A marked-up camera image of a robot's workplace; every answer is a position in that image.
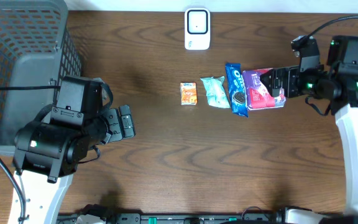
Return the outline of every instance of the wooden table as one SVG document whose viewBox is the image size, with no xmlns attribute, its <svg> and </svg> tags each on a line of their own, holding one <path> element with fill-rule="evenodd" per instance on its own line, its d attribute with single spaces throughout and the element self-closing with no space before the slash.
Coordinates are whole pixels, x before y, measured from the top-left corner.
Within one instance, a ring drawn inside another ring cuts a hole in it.
<svg viewBox="0 0 358 224">
<path fill-rule="evenodd" d="M 344 162 L 333 116 L 319 116 L 299 97 L 239 117 L 208 106 L 200 81 L 226 76 L 226 62 L 244 70 L 296 65 L 290 41 L 339 16 L 212 13 L 210 48 L 188 51 L 182 12 L 70 12 L 85 76 L 110 85 L 113 106 L 131 106 L 137 136 L 101 147 L 100 160 L 80 165 L 60 211 L 89 203 L 145 213 L 238 213 L 251 205 L 341 211 Z M 315 35 L 322 63 L 340 34 L 358 35 L 358 21 Z M 180 82 L 197 83 L 196 106 L 180 106 Z M 11 197 L 0 169 L 0 223 Z"/>
</svg>

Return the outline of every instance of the plastic mesh basket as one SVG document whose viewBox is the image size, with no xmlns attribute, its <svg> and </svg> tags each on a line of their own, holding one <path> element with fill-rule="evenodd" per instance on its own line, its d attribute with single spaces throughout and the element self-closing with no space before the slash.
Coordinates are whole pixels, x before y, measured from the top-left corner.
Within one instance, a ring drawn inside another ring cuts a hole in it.
<svg viewBox="0 0 358 224">
<path fill-rule="evenodd" d="M 81 75 L 67 14 L 63 0 L 0 0 L 0 86 L 60 85 L 65 75 Z M 13 145 L 16 132 L 57 95 L 0 91 L 0 145 Z"/>
</svg>

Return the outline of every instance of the purple snack package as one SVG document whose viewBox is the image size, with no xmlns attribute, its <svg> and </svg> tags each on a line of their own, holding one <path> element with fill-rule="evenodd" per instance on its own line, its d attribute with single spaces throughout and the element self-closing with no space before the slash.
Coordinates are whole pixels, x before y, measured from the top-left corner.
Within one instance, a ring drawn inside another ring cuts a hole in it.
<svg viewBox="0 0 358 224">
<path fill-rule="evenodd" d="M 285 104 L 284 89 L 280 90 L 280 96 L 272 97 L 266 87 L 260 82 L 260 75 L 271 68 L 243 71 L 244 86 L 247 94 L 248 110 L 261 110 L 266 108 L 279 108 Z"/>
</svg>

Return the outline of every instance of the black cable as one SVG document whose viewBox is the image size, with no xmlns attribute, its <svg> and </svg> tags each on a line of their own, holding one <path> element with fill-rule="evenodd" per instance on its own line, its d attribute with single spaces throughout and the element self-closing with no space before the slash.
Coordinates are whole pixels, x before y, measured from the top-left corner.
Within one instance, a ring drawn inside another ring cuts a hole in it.
<svg viewBox="0 0 358 224">
<path fill-rule="evenodd" d="M 0 166 L 3 169 L 3 171 L 5 172 L 5 174 L 7 175 L 7 178 L 11 181 L 11 183 L 13 185 L 13 188 L 16 190 L 16 193 L 19 196 L 21 212 L 20 212 L 20 217 L 17 219 L 17 221 L 19 223 L 23 223 L 24 220 L 26 219 L 26 217 L 25 217 L 25 198 L 23 196 L 23 193 L 20 190 L 19 184 L 17 184 L 17 182 L 16 182 L 15 178 L 13 177 L 11 171 L 7 168 L 7 166 L 2 161 L 1 158 L 0 158 Z"/>
<path fill-rule="evenodd" d="M 345 17 L 340 17 L 340 18 L 337 18 L 337 19 L 333 19 L 329 22 L 326 22 L 324 23 L 323 25 L 319 26 L 317 29 L 315 29 L 313 32 L 311 32 L 309 35 L 306 35 L 304 37 L 302 37 L 301 39 L 299 39 L 297 41 L 297 47 L 301 47 L 304 43 L 306 43 L 308 41 L 308 39 L 312 36 L 312 35 L 315 35 L 317 32 L 319 32 L 321 29 L 324 29 L 325 27 L 333 24 L 333 23 L 336 23 L 336 22 L 341 22 L 341 21 L 345 21 L 345 20 L 348 20 L 348 19 L 358 19 L 358 16 L 345 16 Z"/>
<path fill-rule="evenodd" d="M 10 86 L 10 87 L 0 87 L 0 90 L 46 90 L 46 89 L 60 89 L 60 86 Z"/>
<path fill-rule="evenodd" d="M 53 104 L 48 104 L 47 106 L 44 106 L 39 112 L 38 114 L 35 116 L 34 121 L 42 121 L 46 115 L 49 114 L 49 112 L 51 112 L 53 107 Z"/>
<path fill-rule="evenodd" d="M 243 213 L 241 214 L 241 219 L 244 220 L 244 219 L 245 219 L 244 215 L 248 212 L 248 210 L 253 209 L 253 208 L 259 209 L 259 211 L 260 211 L 262 214 L 264 214 L 264 216 L 267 218 L 267 220 L 269 220 L 269 217 L 268 217 L 268 216 L 264 213 L 264 211 L 263 211 L 261 208 L 259 208 L 258 206 L 251 206 L 251 207 L 248 207 L 247 209 L 245 209 L 245 210 L 243 211 Z"/>
<path fill-rule="evenodd" d="M 309 99 L 312 98 L 312 96 L 307 96 L 305 98 L 305 103 L 309 106 L 311 106 L 315 111 L 317 111 L 318 114 L 320 114 L 321 116 L 327 116 L 329 114 L 329 111 L 331 110 L 331 104 L 329 104 L 327 106 L 327 109 L 326 111 L 323 113 L 321 112 L 321 110 L 315 105 L 315 104 L 312 104 L 312 103 L 309 103 Z"/>
<path fill-rule="evenodd" d="M 96 155 L 98 155 L 98 156 L 96 158 L 90 159 L 88 161 L 78 162 L 78 164 L 84 164 L 84 163 L 87 163 L 87 162 L 95 161 L 96 159 L 100 158 L 100 149 L 97 146 L 92 146 L 90 150 L 92 150 L 92 149 L 95 150 Z"/>
</svg>

